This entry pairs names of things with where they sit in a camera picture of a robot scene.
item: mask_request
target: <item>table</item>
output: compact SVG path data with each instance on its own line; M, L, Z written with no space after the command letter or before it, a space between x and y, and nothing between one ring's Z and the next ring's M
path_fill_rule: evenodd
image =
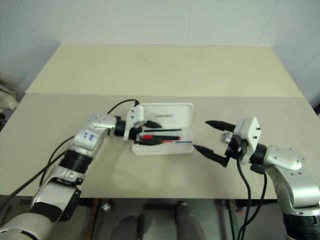
M223 154L221 134L204 122L257 116L261 143L304 154L320 185L320 122L271 48L62 44L0 134L0 193L42 168L56 146L92 112L121 100L194 104L194 142ZM124 116L122 105L114 112ZM252 198L263 177L243 167ZM32 183L20 195L32 196ZM227 168L192 154L135 156L131 143L106 139L82 186L85 198L246 199L236 161ZM272 184L265 198L274 199Z

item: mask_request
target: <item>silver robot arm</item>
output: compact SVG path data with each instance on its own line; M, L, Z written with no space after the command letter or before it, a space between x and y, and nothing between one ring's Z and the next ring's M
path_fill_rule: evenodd
M136 126L143 125L144 109L133 107L127 114L128 125L119 117L93 113L74 136L69 148L36 192L28 213L16 216L0 228L0 239L46 240L55 224L72 216L81 195L78 186L99 151L105 136L133 139Z
M320 190L306 171L304 157L290 149L259 144L261 127L256 117L241 119L237 125L206 121L210 126L233 133L225 156L195 145L205 157L224 167L230 158L250 163L256 173L266 172L272 179L277 201L283 213L288 240L320 240Z

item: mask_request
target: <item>blue writing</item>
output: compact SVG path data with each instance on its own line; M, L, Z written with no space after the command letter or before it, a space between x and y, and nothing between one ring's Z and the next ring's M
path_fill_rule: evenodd
M89 141L93 141L95 139L95 137L96 137L95 135L90 134Z

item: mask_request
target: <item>beige table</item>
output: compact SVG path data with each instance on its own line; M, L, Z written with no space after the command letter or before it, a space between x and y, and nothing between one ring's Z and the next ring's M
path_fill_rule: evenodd
M194 141L223 154L221 132L206 120L236 123L257 116L261 143L304 154L320 185L320 122L270 48L62 45L27 91L0 135L1 194L43 167L55 147L92 112L129 97L194 104ZM128 105L114 112L124 115ZM252 197L263 178L243 167ZM31 196L38 181L21 195ZM269 182L266 198L275 198ZM82 197L245 199L236 161L227 168L192 154L135 156L131 143L106 139L82 186Z

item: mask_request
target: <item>floor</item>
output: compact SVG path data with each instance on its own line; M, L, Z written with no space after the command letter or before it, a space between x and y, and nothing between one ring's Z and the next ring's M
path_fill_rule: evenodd
M31 198L16 197L0 216L3 225L15 215L28 211ZM228 210L222 200L181 199L189 204L192 213L197 217L206 240L232 240ZM129 215L143 214L143 240L176 240L177 231L174 221L174 205L178 199L113 199L114 207L105 212L99 208L92 240L108 240L118 222ZM159 210L159 206L172 206ZM72 218L59 222L52 232L50 240L84 239L91 208L78 206ZM244 216L237 214L239 226ZM264 205L256 219L248 226L246 240L284 240L285 228L282 214L276 203Z

